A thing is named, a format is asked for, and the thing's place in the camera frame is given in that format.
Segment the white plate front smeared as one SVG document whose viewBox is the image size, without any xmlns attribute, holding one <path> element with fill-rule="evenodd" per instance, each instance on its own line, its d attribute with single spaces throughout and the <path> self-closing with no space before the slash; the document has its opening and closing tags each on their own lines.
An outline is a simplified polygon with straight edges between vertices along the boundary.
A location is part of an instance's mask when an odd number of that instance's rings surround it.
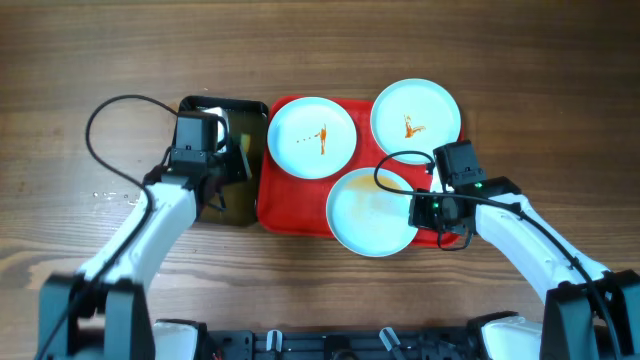
<svg viewBox="0 0 640 360">
<path fill-rule="evenodd" d="M 411 198 L 395 193 L 412 187 L 401 176 L 372 167 L 343 175 L 326 201 L 326 219 L 334 237 L 350 251 L 386 257 L 406 248 L 418 229 L 409 224 Z"/>
</svg>

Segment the white plate dotted sauce streak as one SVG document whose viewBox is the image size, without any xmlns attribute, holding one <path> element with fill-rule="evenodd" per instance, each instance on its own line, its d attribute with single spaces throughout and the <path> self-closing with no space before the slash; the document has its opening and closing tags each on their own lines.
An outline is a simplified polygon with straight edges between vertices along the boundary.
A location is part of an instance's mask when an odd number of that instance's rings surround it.
<svg viewBox="0 0 640 360">
<path fill-rule="evenodd" d="M 286 173 L 305 180 L 326 178 L 351 160 L 357 145 L 353 119 L 338 103 L 302 97 L 285 104 L 271 120 L 267 146 Z"/>
</svg>

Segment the white plate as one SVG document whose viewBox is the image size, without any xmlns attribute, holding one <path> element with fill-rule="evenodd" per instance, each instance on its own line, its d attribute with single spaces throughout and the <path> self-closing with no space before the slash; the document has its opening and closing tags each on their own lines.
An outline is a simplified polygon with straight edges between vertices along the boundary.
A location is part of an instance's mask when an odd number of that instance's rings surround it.
<svg viewBox="0 0 640 360">
<path fill-rule="evenodd" d="M 457 103 L 443 87 L 411 78 L 389 85 L 377 96 L 370 127 L 385 154 L 420 165 L 435 148 L 459 139 L 462 120 Z"/>
</svg>

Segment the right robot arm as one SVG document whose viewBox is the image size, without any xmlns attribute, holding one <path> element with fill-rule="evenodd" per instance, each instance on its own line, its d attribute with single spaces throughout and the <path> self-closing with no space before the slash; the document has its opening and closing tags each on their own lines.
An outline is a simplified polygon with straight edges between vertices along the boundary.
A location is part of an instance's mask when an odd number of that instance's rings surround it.
<svg viewBox="0 0 640 360">
<path fill-rule="evenodd" d="M 496 315 L 478 324 L 486 359 L 636 359 L 639 275 L 612 272 L 572 246 L 506 178 L 459 186 L 452 193 L 418 190 L 409 223 L 478 235 L 498 249 L 544 303 L 543 320 Z"/>
</svg>

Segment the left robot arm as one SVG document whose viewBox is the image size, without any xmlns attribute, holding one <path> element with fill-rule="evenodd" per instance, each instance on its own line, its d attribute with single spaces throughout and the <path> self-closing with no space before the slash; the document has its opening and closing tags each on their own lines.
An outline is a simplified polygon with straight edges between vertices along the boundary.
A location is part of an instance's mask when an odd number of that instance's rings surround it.
<svg viewBox="0 0 640 360">
<path fill-rule="evenodd" d="M 223 186 L 251 176 L 240 145 L 169 147 L 138 186 L 141 199 L 110 241 L 74 274 L 40 290 L 39 359 L 192 359 L 199 323 L 153 324 L 146 293 L 174 243 Z"/>
</svg>

